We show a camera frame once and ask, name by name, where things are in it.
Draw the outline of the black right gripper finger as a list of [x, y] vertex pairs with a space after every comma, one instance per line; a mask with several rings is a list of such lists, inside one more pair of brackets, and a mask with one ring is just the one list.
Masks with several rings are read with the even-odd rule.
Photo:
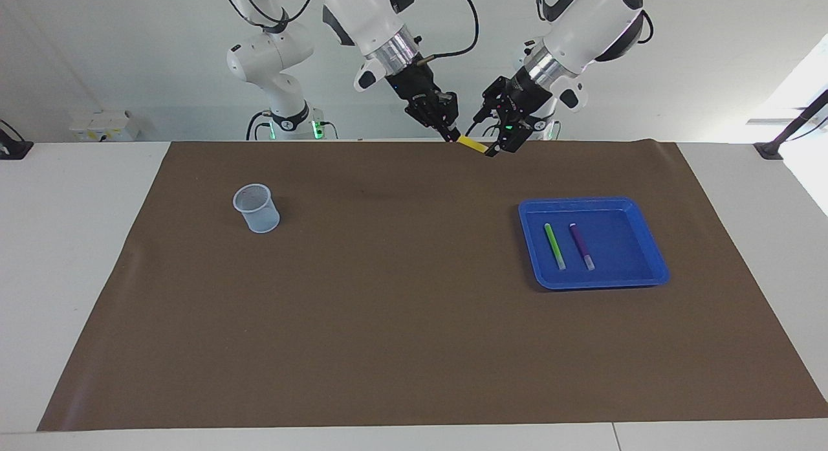
[[[424, 127], [435, 130], [435, 101], [428, 101], [427, 99], [409, 100], [405, 112]], [[459, 136], [441, 136], [441, 138], [446, 142], [457, 142], [459, 140]]]
[[459, 104], [455, 92], [435, 91], [435, 130], [440, 136], [461, 136], [456, 120]]

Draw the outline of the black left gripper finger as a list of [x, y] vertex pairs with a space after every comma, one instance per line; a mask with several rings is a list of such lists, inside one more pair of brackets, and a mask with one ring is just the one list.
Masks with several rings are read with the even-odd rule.
[[487, 118], [493, 118], [497, 120], [498, 124], [502, 124], [503, 121], [500, 117], [500, 112], [502, 111], [501, 106], [505, 103], [506, 100], [506, 88], [508, 85], [508, 78], [504, 76], [498, 76], [488, 88], [485, 89], [482, 93], [483, 103], [478, 112], [473, 116], [473, 124], [481, 124]]
[[534, 132], [533, 124], [529, 123], [532, 112], [525, 111], [492, 111], [484, 118], [497, 119], [497, 139], [489, 145], [484, 154], [495, 157], [500, 152], [515, 153], [523, 146]]

